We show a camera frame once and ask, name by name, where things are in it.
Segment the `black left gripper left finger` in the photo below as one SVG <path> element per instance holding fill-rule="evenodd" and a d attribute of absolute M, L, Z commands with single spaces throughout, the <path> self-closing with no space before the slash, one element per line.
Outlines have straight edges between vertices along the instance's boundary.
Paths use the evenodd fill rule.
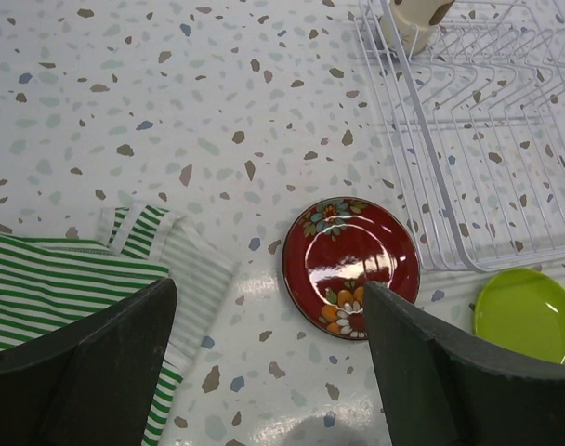
<path fill-rule="evenodd" d="M 139 445 L 177 306 L 170 279 L 0 352 L 0 445 Z"/>

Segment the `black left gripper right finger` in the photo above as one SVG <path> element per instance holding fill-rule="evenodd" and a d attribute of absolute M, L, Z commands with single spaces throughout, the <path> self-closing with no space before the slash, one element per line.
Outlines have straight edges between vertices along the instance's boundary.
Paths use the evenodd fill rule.
<path fill-rule="evenodd" d="M 364 286 L 374 373 L 394 445 L 565 445 L 565 365 L 492 343 Z"/>

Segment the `clear wire dish rack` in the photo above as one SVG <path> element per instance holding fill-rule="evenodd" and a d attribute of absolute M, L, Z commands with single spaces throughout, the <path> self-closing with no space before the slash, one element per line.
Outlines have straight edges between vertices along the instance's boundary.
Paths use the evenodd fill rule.
<path fill-rule="evenodd" d="M 422 51 L 355 27 L 426 269 L 565 259 L 565 1 L 458 1 Z"/>

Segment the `beige steel cup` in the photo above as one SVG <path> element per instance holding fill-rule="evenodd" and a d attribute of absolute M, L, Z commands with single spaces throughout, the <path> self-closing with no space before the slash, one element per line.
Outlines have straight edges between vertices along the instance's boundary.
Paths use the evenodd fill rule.
<path fill-rule="evenodd" d="M 388 47 L 401 46 L 407 56 L 416 56 L 429 43 L 436 27 L 451 9 L 454 0 L 392 0 L 379 19 Z"/>

